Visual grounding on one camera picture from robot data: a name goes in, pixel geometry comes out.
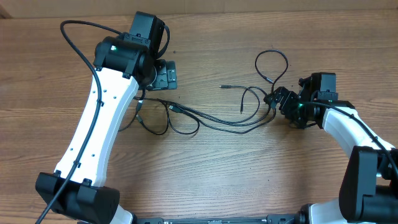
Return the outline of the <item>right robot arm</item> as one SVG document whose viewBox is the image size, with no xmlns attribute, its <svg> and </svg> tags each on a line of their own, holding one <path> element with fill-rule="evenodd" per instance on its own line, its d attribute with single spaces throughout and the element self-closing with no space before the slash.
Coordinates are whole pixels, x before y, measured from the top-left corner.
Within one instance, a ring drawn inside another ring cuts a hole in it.
<svg viewBox="0 0 398 224">
<path fill-rule="evenodd" d="M 338 198 L 304 205 L 291 222 L 397 223 L 397 148 L 365 124 L 349 101 L 339 100 L 335 73 L 313 73 L 298 84 L 298 93 L 281 86 L 265 103 L 297 128 L 323 129 L 349 162 Z"/>
</svg>

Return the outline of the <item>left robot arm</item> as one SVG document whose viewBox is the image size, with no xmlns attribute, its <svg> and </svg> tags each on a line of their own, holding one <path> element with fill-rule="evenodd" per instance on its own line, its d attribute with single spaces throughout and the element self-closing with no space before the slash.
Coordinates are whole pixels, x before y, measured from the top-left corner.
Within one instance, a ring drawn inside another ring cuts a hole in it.
<svg viewBox="0 0 398 224">
<path fill-rule="evenodd" d="M 137 12 L 129 32 L 114 31 L 88 62 L 91 90 L 72 141 L 52 173 L 42 172 L 37 193 L 53 211 L 83 223 L 135 223 L 105 185 L 109 157 L 121 121 L 138 91 L 177 88 L 175 62 L 162 58 L 169 28 L 153 14 Z"/>
</svg>

